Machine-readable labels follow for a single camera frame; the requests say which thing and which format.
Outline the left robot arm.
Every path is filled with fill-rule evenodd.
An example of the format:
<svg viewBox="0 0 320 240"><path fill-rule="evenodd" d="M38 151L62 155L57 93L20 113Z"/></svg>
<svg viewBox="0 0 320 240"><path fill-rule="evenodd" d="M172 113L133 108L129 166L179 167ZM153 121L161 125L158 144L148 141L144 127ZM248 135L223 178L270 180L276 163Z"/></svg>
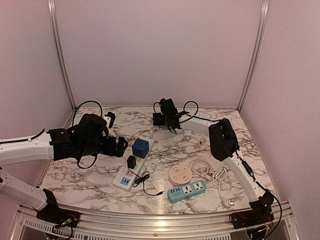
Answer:
<svg viewBox="0 0 320 240"><path fill-rule="evenodd" d="M42 130L35 136L12 138L0 142L0 192L12 199L43 210L44 215L53 223L63 219L63 211L58 208L54 194L33 187L12 176L4 167L38 160L59 161L82 157L97 157L99 154L120 158L124 155L128 142L123 137L109 135L115 115L106 117L96 114L84 114L79 123L68 129L56 128Z"/></svg>

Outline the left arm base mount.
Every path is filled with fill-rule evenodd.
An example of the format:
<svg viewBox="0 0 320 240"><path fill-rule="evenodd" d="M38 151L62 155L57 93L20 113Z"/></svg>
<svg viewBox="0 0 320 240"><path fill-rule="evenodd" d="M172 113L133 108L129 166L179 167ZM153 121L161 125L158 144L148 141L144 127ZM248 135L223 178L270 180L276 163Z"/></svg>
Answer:
<svg viewBox="0 0 320 240"><path fill-rule="evenodd" d="M60 208L52 191L45 188L42 191L46 197L45 206L40 210L34 209L37 212L36 217L60 227L69 225L72 228L76 228L80 213L78 211Z"/></svg>

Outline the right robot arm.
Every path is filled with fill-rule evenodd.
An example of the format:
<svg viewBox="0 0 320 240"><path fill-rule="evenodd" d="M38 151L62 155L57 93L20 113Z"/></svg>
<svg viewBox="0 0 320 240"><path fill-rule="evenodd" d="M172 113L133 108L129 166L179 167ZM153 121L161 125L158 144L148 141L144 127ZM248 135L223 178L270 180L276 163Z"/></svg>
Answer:
<svg viewBox="0 0 320 240"><path fill-rule="evenodd" d="M277 198L265 188L255 177L253 169L244 160L236 133L229 119L208 119L191 114L183 109L178 111L171 98L162 98L155 102L160 111L154 111L153 124L167 127L176 134L177 130L190 130L209 137L211 155L223 163L234 174L244 189L249 205L247 219L252 224L258 224L268 212Z"/></svg>

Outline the white USB charger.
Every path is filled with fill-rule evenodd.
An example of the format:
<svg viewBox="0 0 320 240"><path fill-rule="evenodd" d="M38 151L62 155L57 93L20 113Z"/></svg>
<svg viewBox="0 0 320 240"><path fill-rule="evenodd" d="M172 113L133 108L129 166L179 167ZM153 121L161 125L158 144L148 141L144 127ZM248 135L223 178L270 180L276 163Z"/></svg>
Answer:
<svg viewBox="0 0 320 240"><path fill-rule="evenodd" d="M192 138L192 131L191 130L184 130L183 139L188 141L191 138Z"/></svg>

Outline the blue cube power socket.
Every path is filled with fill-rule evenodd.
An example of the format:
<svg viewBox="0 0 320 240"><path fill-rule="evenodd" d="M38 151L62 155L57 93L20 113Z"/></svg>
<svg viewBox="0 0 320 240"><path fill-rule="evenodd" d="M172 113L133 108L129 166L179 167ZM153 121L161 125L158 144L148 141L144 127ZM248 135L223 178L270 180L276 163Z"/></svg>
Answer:
<svg viewBox="0 0 320 240"><path fill-rule="evenodd" d="M132 153L135 157L144 159L150 150L150 145L147 140L137 138L132 145Z"/></svg>

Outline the white multicolour power strip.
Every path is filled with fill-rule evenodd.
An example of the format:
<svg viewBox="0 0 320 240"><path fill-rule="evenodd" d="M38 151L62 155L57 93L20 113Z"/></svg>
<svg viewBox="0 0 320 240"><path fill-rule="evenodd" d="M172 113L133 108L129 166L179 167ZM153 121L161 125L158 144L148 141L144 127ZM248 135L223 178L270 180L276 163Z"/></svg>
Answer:
<svg viewBox="0 0 320 240"><path fill-rule="evenodd" d="M148 159L150 152L155 144L155 141L151 138L140 137L140 139L143 139L143 140L146 140L149 142L149 152L145 158L135 157L135 159L136 159L135 167L133 169L131 169L131 168L128 169L127 159L130 156L134 156L133 152L132 152L132 147L130 147L129 152L124 155L124 162L123 162L120 170L118 171L117 175L115 176L115 178L112 181L112 185L115 188L117 188L119 191L126 191L126 192L131 191L131 189L133 187L133 183L135 182L137 175L141 176L141 170L142 170L146 160Z"/></svg>

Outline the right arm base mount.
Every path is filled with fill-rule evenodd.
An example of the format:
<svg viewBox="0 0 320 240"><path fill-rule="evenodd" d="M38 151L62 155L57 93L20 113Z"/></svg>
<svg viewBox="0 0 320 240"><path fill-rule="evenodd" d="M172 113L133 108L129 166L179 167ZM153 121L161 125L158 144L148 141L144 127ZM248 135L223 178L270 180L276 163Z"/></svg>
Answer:
<svg viewBox="0 0 320 240"><path fill-rule="evenodd" d="M250 210L238 211L229 215L229 221L234 229L253 227L275 219L272 211L274 198L262 196L257 201L250 202Z"/></svg>

